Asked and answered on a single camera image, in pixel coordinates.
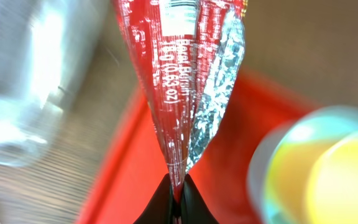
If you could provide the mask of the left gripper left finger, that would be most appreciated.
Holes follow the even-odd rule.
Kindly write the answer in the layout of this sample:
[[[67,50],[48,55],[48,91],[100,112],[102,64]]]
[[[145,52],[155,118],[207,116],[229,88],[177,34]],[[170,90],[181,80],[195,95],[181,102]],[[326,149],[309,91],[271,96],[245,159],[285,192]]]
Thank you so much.
[[[172,224],[173,220],[172,186],[166,174],[134,224]]]

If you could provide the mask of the red snack wrapper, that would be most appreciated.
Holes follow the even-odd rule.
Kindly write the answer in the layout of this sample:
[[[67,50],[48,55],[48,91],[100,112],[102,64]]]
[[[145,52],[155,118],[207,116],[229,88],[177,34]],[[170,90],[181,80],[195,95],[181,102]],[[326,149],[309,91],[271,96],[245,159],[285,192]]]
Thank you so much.
[[[246,51],[246,0],[115,0],[152,113],[155,133],[181,197],[186,173],[216,135]]]

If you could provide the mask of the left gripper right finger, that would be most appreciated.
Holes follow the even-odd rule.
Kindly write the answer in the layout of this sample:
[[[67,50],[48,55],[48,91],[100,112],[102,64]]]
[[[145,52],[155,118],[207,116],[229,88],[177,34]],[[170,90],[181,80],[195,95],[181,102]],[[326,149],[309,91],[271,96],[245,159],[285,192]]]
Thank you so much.
[[[184,179],[180,209],[182,224],[218,224],[189,174]]]

